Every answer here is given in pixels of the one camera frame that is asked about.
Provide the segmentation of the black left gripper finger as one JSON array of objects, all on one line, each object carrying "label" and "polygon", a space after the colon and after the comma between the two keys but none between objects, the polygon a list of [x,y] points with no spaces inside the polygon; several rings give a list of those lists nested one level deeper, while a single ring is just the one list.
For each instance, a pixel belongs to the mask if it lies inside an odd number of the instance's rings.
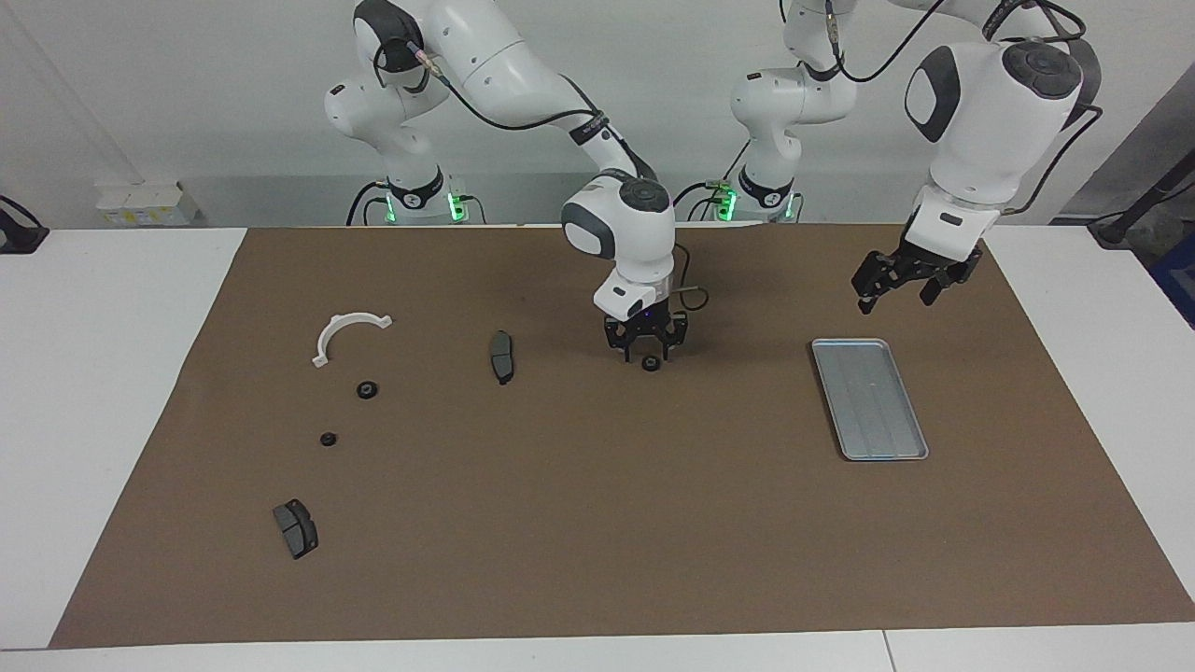
[{"label": "black left gripper finger", "polygon": [[934,276],[930,277],[926,285],[923,285],[923,306],[934,305],[942,293],[952,287],[952,285],[966,285],[973,271],[975,271],[980,259],[981,257],[968,257],[964,262],[956,262],[940,269],[940,271],[934,271]]},{"label": "black left gripper finger", "polygon": [[862,314],[871,314],[880,298],[900,288],[907,281],[907,259],[897,253],[884,255],[874,250],[865,256],[851,277],[851,287]]}]

